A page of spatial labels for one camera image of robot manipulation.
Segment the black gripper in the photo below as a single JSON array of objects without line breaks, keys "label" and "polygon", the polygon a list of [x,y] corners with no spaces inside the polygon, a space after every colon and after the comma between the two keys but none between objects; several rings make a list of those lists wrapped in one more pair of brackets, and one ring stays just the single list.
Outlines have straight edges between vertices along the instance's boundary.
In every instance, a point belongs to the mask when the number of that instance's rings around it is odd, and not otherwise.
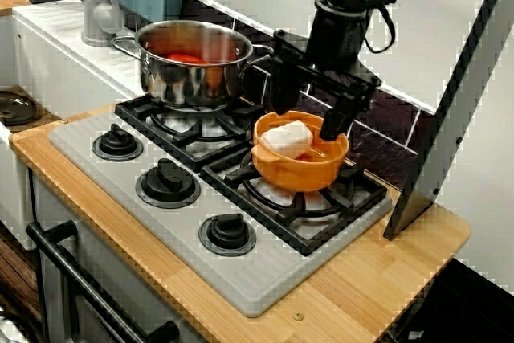
[{"label": "black gripper", "polygon": [[284,30],[274,32],[270,99],[283,115],[297,106],[300,88],[310,83],[333,96],[334,106],[324,115],[320,138],[335,141],[346,134],[355,116],[369,109],[381,81],[358,60],[372,13],[381,3],[364,2],[364,10],[337,7],[315,0],[316,15],[305,38]]}]

